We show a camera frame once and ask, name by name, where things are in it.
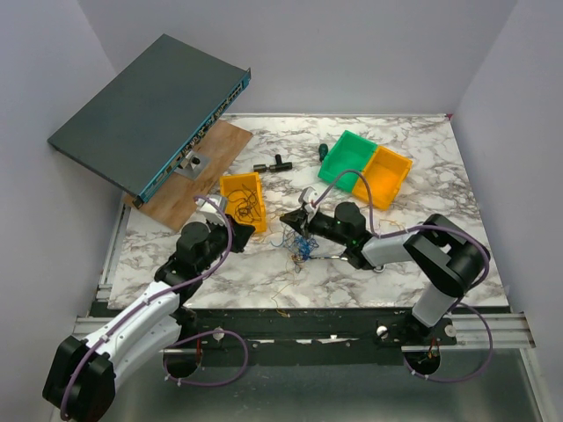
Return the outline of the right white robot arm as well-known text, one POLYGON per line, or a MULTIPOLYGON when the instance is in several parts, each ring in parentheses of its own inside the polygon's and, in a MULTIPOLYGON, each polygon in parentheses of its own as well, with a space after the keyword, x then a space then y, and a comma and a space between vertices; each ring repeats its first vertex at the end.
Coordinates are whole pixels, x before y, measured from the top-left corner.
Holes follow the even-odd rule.
POLYGON ((280 221, 300 236, 320 236, 344 246, 343 256, 356 269, 416 263, 429 280, 404 325, 406 337, 417 345, 435 336, 444 315, 489 271, 488 249, 439 214, 410 229, 378 236, 368 231, 366 217, 353 202, 340 203, 332 216, 300 207, 280 221))

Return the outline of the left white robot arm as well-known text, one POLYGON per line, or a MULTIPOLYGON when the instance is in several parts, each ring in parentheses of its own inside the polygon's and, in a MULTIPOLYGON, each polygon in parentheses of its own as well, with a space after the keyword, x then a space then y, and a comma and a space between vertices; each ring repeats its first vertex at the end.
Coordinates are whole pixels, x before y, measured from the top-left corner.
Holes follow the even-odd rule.
POLYGON ((153 355, 167 346, 197 345, 205 335, 182 306, 230 253, 244 250, 254 231, 230 215, 188 223, 133 303, 86 337, 64 339, 42 391, 61 419, 100 420, 123 382, 153 355))

